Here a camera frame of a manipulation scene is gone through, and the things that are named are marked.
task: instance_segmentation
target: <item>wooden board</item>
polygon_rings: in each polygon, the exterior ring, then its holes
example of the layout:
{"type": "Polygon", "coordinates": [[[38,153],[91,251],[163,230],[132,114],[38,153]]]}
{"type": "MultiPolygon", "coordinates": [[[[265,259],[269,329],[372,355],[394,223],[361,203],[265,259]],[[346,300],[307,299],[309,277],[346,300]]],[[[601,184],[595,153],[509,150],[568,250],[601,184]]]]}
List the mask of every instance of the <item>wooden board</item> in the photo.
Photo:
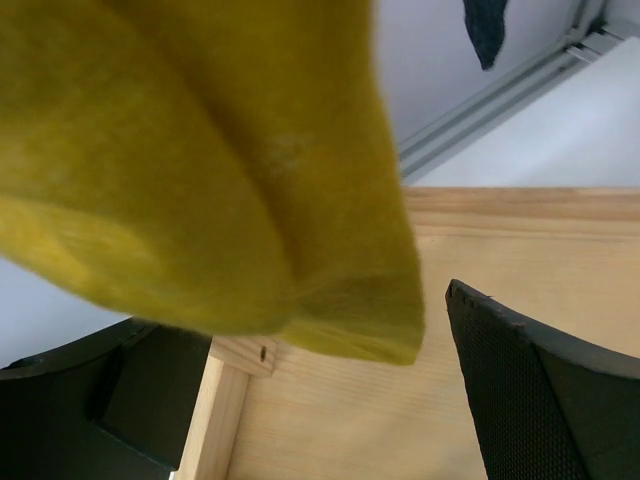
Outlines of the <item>wooden board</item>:
{"type": "Polygon", "coordinates": [[[249,383],[228,478],[483,478],[444,304],[454,277],[640,355],[640,191],[416,189],[407,202],[427,301],[418,362],[394,368],[280,345],[273,376],[249,383]]]}

